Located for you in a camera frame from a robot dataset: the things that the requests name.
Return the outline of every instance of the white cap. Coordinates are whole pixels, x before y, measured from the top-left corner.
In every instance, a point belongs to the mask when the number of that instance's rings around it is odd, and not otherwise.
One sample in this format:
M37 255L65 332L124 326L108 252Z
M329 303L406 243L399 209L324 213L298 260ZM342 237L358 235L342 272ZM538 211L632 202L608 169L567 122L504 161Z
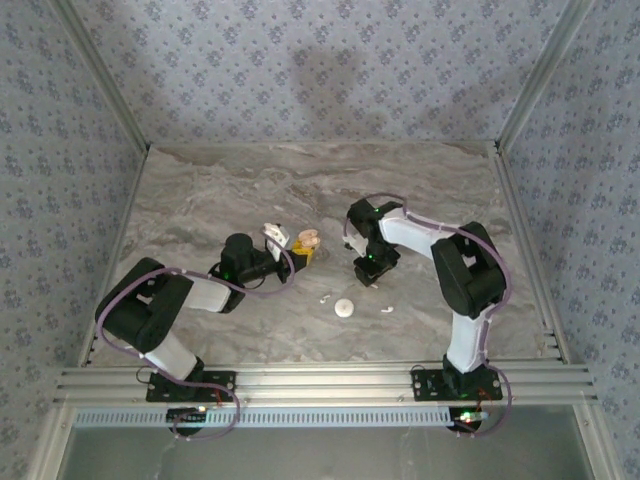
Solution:
M355 306L353 302L348 298L341 298L336 302L336 306L334 307L336 311L336 315L340 318L347 318L353 315L353 311L355 310Z

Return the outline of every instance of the wall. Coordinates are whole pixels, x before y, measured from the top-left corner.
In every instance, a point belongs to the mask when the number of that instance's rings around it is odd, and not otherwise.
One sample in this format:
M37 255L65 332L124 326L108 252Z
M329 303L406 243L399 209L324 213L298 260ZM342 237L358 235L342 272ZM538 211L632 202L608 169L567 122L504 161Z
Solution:
M0 7L0 478L73 365L138 165L44 0Z
M491 139L565 0L75 0L151 143Z
M596 5L509 156L568 339L640 478L640 6Z

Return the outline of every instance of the enclosure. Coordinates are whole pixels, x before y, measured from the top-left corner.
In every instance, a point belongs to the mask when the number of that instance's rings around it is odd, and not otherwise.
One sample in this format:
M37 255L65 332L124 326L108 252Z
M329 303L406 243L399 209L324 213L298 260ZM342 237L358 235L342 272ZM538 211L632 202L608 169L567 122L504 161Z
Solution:
M455 478L447 459L466 455L460 468L494 478L483 460L491 452L505 459L504 478L640 475L640 7L3 7L3 475L179 478L220 461L187 461L213 445L172 439L172 405L145 402L149 372L97 337L94 312L141 258L206 273L233 233L263 248L267 222L294 238L319 232L292 288L248 295L229 314L183 308L172 328L207 369L237 373L247 417L219 441L230 449L220 455L246 448L254 461L231 462L227 475ZM399 249L375 287L354 274L343 222L376 192L439 222L480 222L509 266L514 291L492 321L488 355L513 383L513 412L491 439L456 442L436 428L464 402L413 399L412 366L440 368L451 339L433 262ZM256 291L279 286L268 276ZM334 312L341 298L355 305L348 318ZM491 402L489 425L506 404ZM293 420L302 413L307 420ZM264 417L249 425L252 414ZM202 425L222 426L211 415ZM114 442L123 449L107 447ZM142 463L129 462L128 442L146 445ZM570 454L551 458L553 442ZM120 470L87 453L96 449L122 458ZM367 455L378 464L365 467Z

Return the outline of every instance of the gray marble tabletop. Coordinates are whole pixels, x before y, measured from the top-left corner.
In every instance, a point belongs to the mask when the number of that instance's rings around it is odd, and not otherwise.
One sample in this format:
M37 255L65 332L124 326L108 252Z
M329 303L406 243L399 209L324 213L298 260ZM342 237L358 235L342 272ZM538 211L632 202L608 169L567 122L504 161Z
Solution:
M481 222L512 270L514 294L496 315L491 357L546 356L542 323L484 144L278 144L152 148L144 167L113 281L140 258L206 272L226 237L262 244L265 222L296 235L314 228L322 244L294 286L247 297L231 314L183 308L174 332L205 363L439 359L451 310L435 269L402 250L398 266L364 288L341 239L349 205L378 191L409 198L415 213L443 222ZM279 287L275 277L260 287ZM331 295L322 304L321 297ZM334 303L349 298L350 318ZM392 306L392 313L381 309ZM93 365L131 360L97 342Z

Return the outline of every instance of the blue floral wallpaper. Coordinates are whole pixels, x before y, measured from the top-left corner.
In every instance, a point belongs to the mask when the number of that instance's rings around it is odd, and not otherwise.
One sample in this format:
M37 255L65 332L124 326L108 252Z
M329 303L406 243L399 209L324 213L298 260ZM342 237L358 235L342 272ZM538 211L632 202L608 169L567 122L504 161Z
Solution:
M87 332L138 155L44 0L0 6L0 478Z
M566 0L74 0L151 143L493 139Z
M640 478L640 4L596 2L509 157L577 356Z

